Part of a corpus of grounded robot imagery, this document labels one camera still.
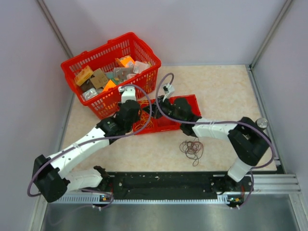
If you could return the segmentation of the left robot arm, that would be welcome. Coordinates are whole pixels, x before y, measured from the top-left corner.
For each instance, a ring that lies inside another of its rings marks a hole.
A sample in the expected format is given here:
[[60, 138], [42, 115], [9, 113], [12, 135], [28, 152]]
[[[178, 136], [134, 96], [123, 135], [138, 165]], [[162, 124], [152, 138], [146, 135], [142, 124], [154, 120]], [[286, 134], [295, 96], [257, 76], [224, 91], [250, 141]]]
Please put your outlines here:
[[72, 169], [90, 155], [127, 137], [141, 114], [137, 101], [127, 100], [114, 116], [101, 120], [92, 130], [64, 150], [34, 161], [32, 180], [40, 194], [51, 203], [60, 199], [72, 186]]

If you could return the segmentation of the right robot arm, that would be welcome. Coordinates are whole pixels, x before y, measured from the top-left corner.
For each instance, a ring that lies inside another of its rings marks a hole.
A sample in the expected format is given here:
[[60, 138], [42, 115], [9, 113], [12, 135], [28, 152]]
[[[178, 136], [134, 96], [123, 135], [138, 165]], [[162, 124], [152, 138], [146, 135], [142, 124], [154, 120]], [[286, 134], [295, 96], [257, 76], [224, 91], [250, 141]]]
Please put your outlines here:
[[183, 97], [171, 103], [160, 96], [151, 106], [152, 112], [149, 106], [142, 110], [155, 119], [168, 117], [180, 123], [180, 130], [187, 136], [214, 138], [231, 143], [237, 158], [224, 179], [229, 190], [237, 190], [242, 185], [244, 176], [257, 166], [270, 147], [270, 139], [263, 132], [264, 129], [259, 128], [248, 117], [242, 117], [235, 122], [211, 121], [195, 114], [192, 106]]

